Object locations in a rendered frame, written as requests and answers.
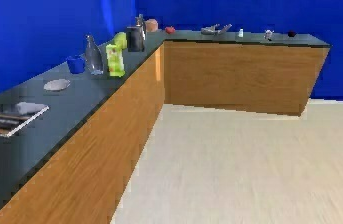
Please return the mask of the black coffee machine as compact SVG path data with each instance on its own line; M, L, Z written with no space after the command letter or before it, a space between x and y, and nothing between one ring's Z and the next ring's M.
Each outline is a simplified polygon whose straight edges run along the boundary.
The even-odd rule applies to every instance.
M126 28L127 49L129 52L143 52L144 38L143 30L140 26Z

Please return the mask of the clear glass bottle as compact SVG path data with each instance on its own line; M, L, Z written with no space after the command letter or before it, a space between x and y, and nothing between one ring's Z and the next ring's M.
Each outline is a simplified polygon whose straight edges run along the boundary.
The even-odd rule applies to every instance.
M104 72L104 64L101 52L92 35L86 35L87 45L85 49L85 61L88 70L93 75L101 75Z

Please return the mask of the wooden counter with dark top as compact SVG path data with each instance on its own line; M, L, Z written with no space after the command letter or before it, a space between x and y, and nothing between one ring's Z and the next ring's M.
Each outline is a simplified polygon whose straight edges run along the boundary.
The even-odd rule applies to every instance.
M59 65L1 93L49 109L0 137L0 224L108 224L164 104L298 115L328 52L309 34L152 32L120 78Z

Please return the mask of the green and white box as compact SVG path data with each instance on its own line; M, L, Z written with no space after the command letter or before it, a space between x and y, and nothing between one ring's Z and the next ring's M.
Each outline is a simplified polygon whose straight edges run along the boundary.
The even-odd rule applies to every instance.
M122 49L116 44L106 46L108 70L112 77L122 77L125 75Z

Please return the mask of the grey pan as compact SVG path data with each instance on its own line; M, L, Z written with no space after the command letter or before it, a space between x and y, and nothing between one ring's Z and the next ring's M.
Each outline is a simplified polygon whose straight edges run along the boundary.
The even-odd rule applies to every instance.
M227 32L232 27L232 25L227 24L220 30L217 30L217 27L219 27L219 24L215 24L215 25L212 25L210 27L203 27L201 29L201 33L203 35L221 35L221 34L224 34L225 32Z

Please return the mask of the tan bread loaf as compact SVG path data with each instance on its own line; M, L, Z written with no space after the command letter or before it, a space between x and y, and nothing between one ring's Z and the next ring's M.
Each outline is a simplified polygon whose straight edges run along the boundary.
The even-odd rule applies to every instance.
M147 32L155 32L158 30L158 22L155 19L148 19L145 25Z

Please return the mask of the silver kettle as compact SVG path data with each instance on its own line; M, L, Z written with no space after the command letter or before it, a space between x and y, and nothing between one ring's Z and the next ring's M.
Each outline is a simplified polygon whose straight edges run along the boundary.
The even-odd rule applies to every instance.
M143 30L143 35L146 35L147 31L146 31L146 24L145 24L145 21L144 21L144 17L142 14L139 14L137 17L136 17L136 24L137 26L140 26Z

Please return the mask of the green lettuce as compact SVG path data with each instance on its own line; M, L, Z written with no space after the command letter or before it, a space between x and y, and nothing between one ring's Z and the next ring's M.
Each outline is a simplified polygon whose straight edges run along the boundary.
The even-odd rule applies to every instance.
M125 32L117 33L114 38L114 43L116 46L120 47L122 50L127 48L127 37Z

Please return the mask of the white plate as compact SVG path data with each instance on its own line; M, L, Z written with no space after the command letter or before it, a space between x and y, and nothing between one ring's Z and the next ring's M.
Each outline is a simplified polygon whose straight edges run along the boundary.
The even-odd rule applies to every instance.
M61 91L66 89L70 85L70 81L67 79L56 79L47 82L44 85L44 89L47 91Z

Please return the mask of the blue cup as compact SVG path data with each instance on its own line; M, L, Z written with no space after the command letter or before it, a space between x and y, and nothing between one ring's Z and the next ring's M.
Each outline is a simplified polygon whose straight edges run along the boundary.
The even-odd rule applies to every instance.
M66 58L66 62L72 74L80 74L85 71L85 61L81 56L69 56Z

